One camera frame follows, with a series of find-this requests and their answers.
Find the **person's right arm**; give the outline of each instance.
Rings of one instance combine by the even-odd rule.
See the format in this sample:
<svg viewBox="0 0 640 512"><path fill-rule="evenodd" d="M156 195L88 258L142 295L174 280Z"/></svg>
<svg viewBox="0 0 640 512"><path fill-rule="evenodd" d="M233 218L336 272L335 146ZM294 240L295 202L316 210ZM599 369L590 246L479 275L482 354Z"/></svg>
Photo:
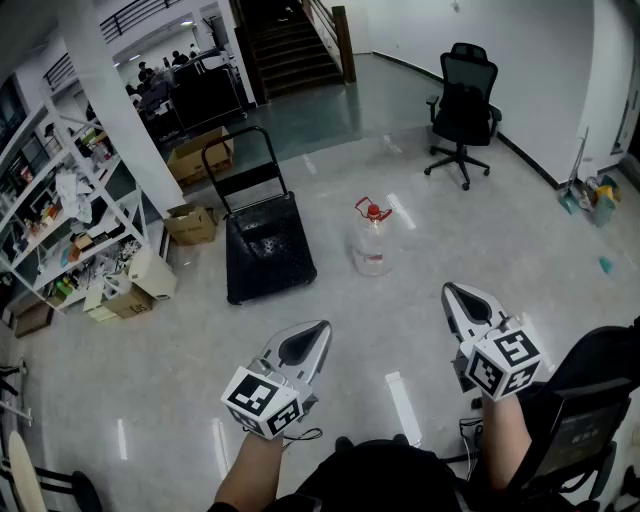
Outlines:
<svg viewBox="0 0 640 512"><path fill-rule="evenodd" d="M491 487L504 491L520 467L531 444L516 395L494 402L482 397L484 460Z"/></svg>

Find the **shoe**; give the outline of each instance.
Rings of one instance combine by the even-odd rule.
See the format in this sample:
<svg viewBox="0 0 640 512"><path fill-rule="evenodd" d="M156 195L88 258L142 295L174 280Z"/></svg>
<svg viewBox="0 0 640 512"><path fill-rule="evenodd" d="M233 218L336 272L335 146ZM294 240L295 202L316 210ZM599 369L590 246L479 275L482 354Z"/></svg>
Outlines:
<svg viewBox="0 0 640 512"><path fill-rule="evenodd" d="M395 436L393 436L393 442L396 444L403 444L405 446L409 446L409 440L407 439L407 436L405 436L404 434L396 434Z"/></svg>
<svg viewBox="0 0 640 512"><path fill-rule="evenodd" d="M336 439L336 453L343 453L353 448L353 443L351 439L346 436L340 436Z"/></svg>

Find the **chair base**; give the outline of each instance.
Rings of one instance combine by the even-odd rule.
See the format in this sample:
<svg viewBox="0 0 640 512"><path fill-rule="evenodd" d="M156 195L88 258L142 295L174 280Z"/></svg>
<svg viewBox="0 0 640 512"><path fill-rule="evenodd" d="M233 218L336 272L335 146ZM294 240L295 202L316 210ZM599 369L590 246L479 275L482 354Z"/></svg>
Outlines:
<svg viewBox="0 0 640 512"><path fill-rule="evenodd" d="M429 149L429 153L431 153L432 155L435 155L438 152L448 155L447 158L443 158L435 164L427 167L424 170L425 175L429 176L431 174L431 170L435 169L436 167L441 167L451 162L456 162L460 167L462 174L464 175L464 179L466 180L465 183L462 184L462 190L469 190L469 185L471 183L469 174L467 173L467 166L465 165L465 162L483 167L485 176L489 176L489 173L491 172L490 167L487 164L481 162L480 160L476 160L475 158L467 156L467 148L463 144L456 144L455 151L451 149L441 148L440 146L431 146L431 148Z"/></svg>

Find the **white shelving unit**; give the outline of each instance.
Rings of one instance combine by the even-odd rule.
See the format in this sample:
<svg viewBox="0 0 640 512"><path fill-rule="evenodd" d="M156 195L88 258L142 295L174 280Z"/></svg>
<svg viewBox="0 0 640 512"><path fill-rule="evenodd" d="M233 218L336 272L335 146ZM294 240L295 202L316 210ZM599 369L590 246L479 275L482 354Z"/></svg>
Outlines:
<svg viewBox="0 0 640 512"><path fill-rule="evenodd" d="M33 177L32 182L29 183L29 185L15 200L15 202L8 208L8 210L3 213L3 216L0 219L0 233L5 229L7 224L11 222L14 217L18 219L16 212L21 205L28 204L27 201L29 199L29 196L36 190L37 186L42 183L52 172L59 170L61 166L64 166L65 163L69 163L70 161L73 162L73 167L76 170L79 170L80 173L87 178L94 189L93 192L88 196L89 201L93 202L98 198L102 198L107 204L107 210L103 215L103 219L107 217L110 210L110 216L115 216L115 218L118 219L121 225L124 226L124 230L117 236L108 238L107 240L104 240L103 242L84 250L78 260L65 263L62 260L62 253L67 247L70 247L71 235L63 237L48 250L42 249L43 242L45 242L45 240L47 240L53 233L60 229L67 220L69 220L69 217L65 214L63 209L58 213L51 225L40 228L38 234L32 240L30 240L28 246L20 254L15 256L13 261L6 261L5 258L0 255L0 264L2 264L2 266L11 271L16 276L16 278L31 292L35 293L42 300L46 300L44 296L45 288L51 282L55 281L58 277L69 272L70 270L81 264L83 261L88 260L92 256L95 256L107 247L112 246L113 244L128 236L133 236L142 245L148 245L149 238L147 234L144 211L142 209L142 193L140 191L140 187L136 185L136 189L133 192L127 194L117 201L114 200L105 189L105 186L113 176L113 173L118 167L118 164L122 161L120 156L114 155L110 160L107 161L106 164L101 166L101 168L97 172L94 172L93 164L91 163L91 161L83 158L79 150L75 146L74 137L67 134L67 120L71 119L66 116L62 116L55 108L53 102L51 101L51 98L47 96L47 93L45 92L43 94L45 96L43 103L37 109L35 109L34 112L29 114L29 116L25 119L14 136L11 138L7 147L2 151L2 154L0 155L0 169L5 168L6 165L10 163L10 160L14 158L14 156L20 149L21 143L24 143L25 140L27 140L27 138L38 126L38 123L41 122L47 116L47 114L51 116L55 126L58 128L59 137L60 139L62 139L60 142L62 143L63 147L62 150L59 151L44 166L44 168ZM138 230L133 223L137 214L140 217L142 232L140 232L140 230ZM19 266L34 251L40 251L38 257L40 258L41 265L38 276L33 282L30 282L29 279L27 279L19 272ZM87 290L74 290L71 295L67 296L64 303L59 306L52 305L52 307L55 307L58 310L62 310L65 307L70 306L71 304L78 302L79 300L82 300L86 297L86 295Z"/></svg>

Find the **person's left arm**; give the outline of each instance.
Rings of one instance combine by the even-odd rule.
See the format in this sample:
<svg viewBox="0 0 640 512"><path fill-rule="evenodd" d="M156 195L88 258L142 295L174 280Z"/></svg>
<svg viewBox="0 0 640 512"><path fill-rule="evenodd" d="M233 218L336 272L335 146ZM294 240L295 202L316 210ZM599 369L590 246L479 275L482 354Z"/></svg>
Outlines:
<svg viewBox="0 0 640 512"><path fill-rule="evenodd" d="M226 503L238 512L261 512L276 499L281 460L282 436L267 441L247 434L215 503Z"/></svg>

